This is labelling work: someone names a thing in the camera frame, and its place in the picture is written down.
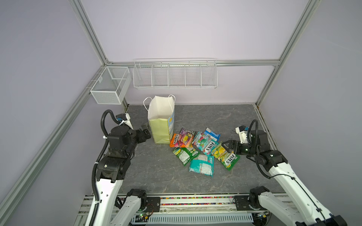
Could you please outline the paper bag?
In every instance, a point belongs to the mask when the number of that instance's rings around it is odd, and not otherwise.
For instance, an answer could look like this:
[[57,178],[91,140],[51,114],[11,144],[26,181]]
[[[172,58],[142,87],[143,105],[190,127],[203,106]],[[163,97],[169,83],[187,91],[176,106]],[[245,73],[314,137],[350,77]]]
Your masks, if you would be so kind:
[[147,97],[143,101],[155,144],[170,144],[174,134],[175,100],[171,94],[168,97]]

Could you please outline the orange Fox's candy bag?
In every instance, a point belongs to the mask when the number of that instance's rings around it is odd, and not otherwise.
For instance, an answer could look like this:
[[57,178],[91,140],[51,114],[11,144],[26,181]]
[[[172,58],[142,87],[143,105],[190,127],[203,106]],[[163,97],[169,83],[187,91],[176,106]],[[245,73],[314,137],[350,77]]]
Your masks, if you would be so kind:
[[192,147],[193,135],[191,133],[186,134],[174,134],[170,140],[170,147],[188,148]]

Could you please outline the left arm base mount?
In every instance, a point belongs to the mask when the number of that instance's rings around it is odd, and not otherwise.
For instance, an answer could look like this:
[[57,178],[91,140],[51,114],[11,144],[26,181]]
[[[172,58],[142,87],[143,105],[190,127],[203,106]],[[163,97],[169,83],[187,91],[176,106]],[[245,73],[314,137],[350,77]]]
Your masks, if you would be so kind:
[[161,198],[152,196],[139,198],[137,196],[127,196],[122,205],[121,211],[131,210],[136,212],[159,212],[161,207]]

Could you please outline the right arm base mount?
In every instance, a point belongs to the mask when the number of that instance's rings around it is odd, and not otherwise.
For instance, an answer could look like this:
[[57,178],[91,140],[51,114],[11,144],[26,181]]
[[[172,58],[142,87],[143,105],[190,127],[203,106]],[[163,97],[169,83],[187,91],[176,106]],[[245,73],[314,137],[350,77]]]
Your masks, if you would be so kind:
[[232,203],[235,204],[238,211],[265,211],[266,209],[260,206],[259,203],[249,199],[249,195],[236,195]]

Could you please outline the green snack bag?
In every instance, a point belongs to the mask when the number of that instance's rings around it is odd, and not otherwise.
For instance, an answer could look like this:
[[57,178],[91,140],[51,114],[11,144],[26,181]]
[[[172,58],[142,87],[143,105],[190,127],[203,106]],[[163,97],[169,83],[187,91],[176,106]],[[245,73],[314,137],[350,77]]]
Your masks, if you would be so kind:
[[177,147],[173,150],[173,154],[186,166],[191,160],[199,156],[199,151],[193,147]]

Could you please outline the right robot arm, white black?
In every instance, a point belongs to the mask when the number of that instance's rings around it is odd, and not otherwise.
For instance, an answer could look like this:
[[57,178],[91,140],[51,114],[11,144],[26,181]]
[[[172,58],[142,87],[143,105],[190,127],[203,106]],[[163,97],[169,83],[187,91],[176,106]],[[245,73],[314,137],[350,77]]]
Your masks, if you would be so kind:
[[229,153],[244,155],[253,161],[259,172],[267,179],[275,179],[296,209],[289,208],[264,186],[249,192],[249,206],[258,210],[264,208],[287,226],[345,226],[347,222],[340,215],[334,215],[308,190],[293,171],[286,157],[269,143],[268,135],[259,129],[254,119],[249,127],[236,128],[239,140],[222,142]]

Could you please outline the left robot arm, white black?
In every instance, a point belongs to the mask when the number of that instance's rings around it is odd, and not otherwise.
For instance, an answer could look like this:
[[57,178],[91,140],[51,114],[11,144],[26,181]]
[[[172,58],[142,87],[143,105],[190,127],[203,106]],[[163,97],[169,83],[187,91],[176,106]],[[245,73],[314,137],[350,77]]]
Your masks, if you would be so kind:
[[150,139],[151,132],[148,125],[135,130],[129,114],[114,115],[112,110],[102,114],[100,126],[105,143],[92,168],[93,201],[85,224],[128,226],[137,212],[147,209],[147,194],[142,189],[131,189],[123,202],[117,202],[118,192],[136,146]]

